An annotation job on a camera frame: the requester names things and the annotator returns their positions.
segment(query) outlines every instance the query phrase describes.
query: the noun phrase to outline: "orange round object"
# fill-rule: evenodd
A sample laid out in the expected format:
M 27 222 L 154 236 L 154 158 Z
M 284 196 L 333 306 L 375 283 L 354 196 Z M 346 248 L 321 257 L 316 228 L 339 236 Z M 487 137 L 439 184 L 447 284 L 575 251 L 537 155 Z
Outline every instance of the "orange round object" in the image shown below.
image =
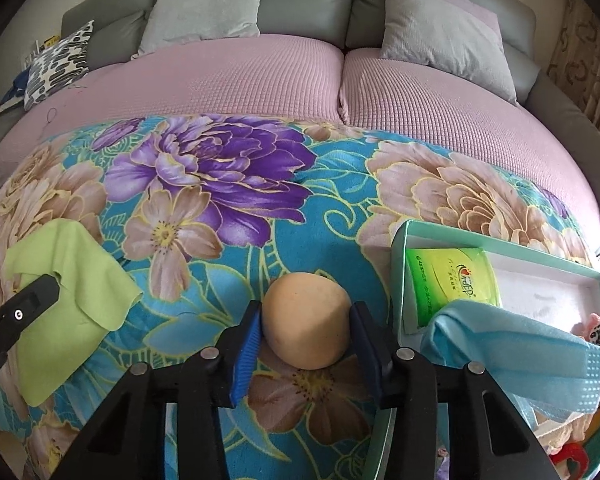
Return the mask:
M 347 291 L 328 278 L 292 272 L 278 278 L 262 301 L 267 343 L 284 362 L 304 370 L 334 364 L 349 347 Z

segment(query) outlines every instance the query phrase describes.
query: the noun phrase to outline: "yellow and green packaging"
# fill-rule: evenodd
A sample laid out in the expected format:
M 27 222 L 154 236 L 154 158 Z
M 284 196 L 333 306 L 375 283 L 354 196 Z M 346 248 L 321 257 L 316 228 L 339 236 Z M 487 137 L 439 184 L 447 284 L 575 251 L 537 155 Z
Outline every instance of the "yellow and green packaging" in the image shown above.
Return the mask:
M 418 327 L 453 300 L 501 306 L 498 283 L 482 249 L 406 249 L 418 309 Z

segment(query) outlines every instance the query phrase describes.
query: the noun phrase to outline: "box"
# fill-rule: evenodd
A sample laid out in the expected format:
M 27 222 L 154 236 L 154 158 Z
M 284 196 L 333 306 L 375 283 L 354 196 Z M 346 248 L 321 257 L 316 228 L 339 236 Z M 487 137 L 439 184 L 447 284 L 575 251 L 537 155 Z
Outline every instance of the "box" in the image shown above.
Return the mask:
M 518 244 L 461 229 L 407 220 L 392 243 L 391 298 L 394 330 L 401 346 L 420 347 L 415 333 L 417 310 L 405 248 L 478 248 L 493 266 L 502 307 L 571 332 L 589 314 L 600 315 L 600 272 Z M 378 410 L 363 480 L 384 478 L 395 423 L 395 410 Z M 548 421 L 555 429 L 555 423 Z M 539 428 L 545 433 L 547 428 Z

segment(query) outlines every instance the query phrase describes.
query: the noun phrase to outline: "lime green cleaning cloth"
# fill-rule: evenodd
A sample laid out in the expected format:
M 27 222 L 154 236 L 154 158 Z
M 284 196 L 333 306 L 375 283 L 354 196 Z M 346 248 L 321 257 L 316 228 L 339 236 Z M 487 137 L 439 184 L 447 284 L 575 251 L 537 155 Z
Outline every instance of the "lime green cleaning cloth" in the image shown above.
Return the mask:
M 21 274 L 24 288 L 55 276 L 58 301 L 22 332 L 16 344 L 20 394 L 39 406 L 118 330 L 142 296 L 120 264 L 80 222 L 55 219 L 7 250 L 3 273 Z

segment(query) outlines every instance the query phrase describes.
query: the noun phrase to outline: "curtain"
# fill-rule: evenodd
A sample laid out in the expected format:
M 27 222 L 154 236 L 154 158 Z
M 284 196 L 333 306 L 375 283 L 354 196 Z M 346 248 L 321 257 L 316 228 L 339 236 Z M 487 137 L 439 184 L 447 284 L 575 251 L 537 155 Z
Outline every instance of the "curtain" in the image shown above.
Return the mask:
M 600 20 L 584 0 L 567 0 L 547 73 L 600 131 Z

